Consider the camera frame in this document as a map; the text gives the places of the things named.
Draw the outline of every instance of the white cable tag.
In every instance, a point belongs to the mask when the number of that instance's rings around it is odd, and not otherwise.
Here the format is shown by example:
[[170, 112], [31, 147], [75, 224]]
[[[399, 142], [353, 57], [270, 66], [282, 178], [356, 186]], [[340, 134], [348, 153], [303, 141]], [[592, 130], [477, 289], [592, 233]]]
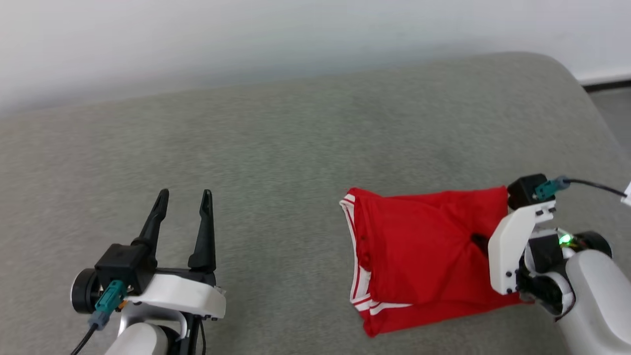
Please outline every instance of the white cable tag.
[[629, 183], [629, 186], [627, 186], [627, 189], [625, 190], [625, 195], [627, 197], [621, 198], [620, 202], [624, 203], [625, 205], [631, 206], [631, 183]]

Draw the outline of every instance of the green light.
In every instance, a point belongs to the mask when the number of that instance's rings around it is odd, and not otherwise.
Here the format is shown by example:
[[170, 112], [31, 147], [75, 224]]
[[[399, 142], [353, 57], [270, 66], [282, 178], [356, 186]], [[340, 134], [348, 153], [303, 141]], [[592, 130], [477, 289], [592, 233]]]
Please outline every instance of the green light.
[[572, 240], [571, 234], [564, 234], [561, 238], [558, 239], [559, 244], [569, 243]]

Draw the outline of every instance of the teal connector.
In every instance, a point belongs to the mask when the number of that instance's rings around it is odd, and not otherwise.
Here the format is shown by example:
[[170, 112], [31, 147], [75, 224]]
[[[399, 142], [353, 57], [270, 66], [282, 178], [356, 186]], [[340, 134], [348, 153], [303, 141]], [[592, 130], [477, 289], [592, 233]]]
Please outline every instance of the teal connector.
[[545, 201], [550, 197], [553, 197], [557, 191], [565, 190], [570, 187], [570, 183], [567, 181], [567, 177], [559, 176], [554, 180], [548, 180], [545, 183], [537, 186], [534, 192], [537, 195], [537, 200]]
[[127, 286], [122, 281], [114, 280], [107, 286], [105, 292], [95, 305], [96, 311], [92, 313], [88, 324], [97, 326], [97, 330], [103, 330], [110, 321], [110, 315], [127, 297]]

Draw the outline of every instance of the red garment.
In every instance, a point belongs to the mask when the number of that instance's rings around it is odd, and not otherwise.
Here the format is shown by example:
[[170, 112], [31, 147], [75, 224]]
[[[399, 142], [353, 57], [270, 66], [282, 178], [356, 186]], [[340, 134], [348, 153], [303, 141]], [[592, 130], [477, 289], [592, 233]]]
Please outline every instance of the red garment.
[[506, 188], [381, 197], [352, 188], [340, 202], [355, 250], [351, 303], [366, 333], [472, 315], [520, 303], [491, 288], [490, 238], [507, 214]]

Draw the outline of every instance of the white wall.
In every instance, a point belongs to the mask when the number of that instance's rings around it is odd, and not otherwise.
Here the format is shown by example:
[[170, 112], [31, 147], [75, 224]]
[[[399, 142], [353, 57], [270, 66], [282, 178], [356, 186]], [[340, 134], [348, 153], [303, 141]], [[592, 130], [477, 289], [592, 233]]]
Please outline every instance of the white wall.
[[628, 0], [0, 0], [0, 116], [494, 51], [631, 77]]

